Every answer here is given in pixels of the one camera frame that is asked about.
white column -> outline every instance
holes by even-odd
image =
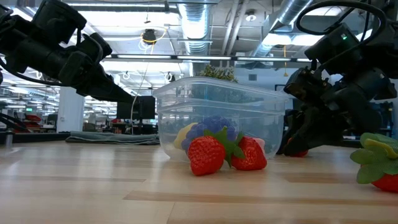
[[[82,131],[85,98],[72,87],[61,87],[57,132]]]

desk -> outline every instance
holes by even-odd
[[[159,146],[15,144],[0,160],[1,223],[393,224],[398,195],[358,185],[353,149],[194,177]]]

blue grapes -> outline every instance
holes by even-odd
[[[195,124],[191,127],[191,130],[185,136],[181,143],[182,148],[185,152],[188,152],[189,145],[191,142],[198,137],[205,135],[205,130],[208,129],[212,133],[217,133],[221,131],[224,127],[227,127],[227,138],[230,141],[235,141],[236,139],[236,131],[235,128],[231,125],[231,123],[223,118],[222,116],[210,116],[205,118],[201,123]]]

green plant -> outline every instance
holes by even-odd
[[[231,82],[238,82],[234,76],[234,70],[232,68],[216,68],[211,65],[206,65],[205,69],[202,70],[198,76],[218,78],[220,80],[226,80]]]

plastic strawberry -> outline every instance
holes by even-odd
[[[364,149],[358,149],[350,156],[361,164],[357,182],[398,192],[398,141],[381,134],[364,133],[361,144]]]
[[[232,166],[237,170],[260,170],[267,166],[267,159],[255,139],[245,136],[240,140],[239,147],[245,158],[232,156]]]
[[[224,127],[221,131],[216,134],[210,130],[205,130],[205,136],[213,136],[216,138],[225,148],[225,160],[228,162],[229,167],[232,167],[232,157],[244,159],[242,149],[238,146],[239,142],[243,138],[243,133],[239,133],[235,141],[228,140],[228,129]]]
[[[214,174],[223,166],[224,146],[212,136],[202,136],[192,141],[188,157],[194,175]]]

